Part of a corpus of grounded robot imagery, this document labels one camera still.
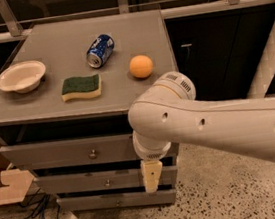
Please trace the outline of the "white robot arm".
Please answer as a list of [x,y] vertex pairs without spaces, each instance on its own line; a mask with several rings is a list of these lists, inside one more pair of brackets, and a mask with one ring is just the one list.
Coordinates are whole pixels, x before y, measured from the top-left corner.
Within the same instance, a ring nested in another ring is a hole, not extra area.
[[189,143],[275,162],[275,97],[257,67],[274,20],[275,4],[166,20],[177,71],[130,106],[137,154]]

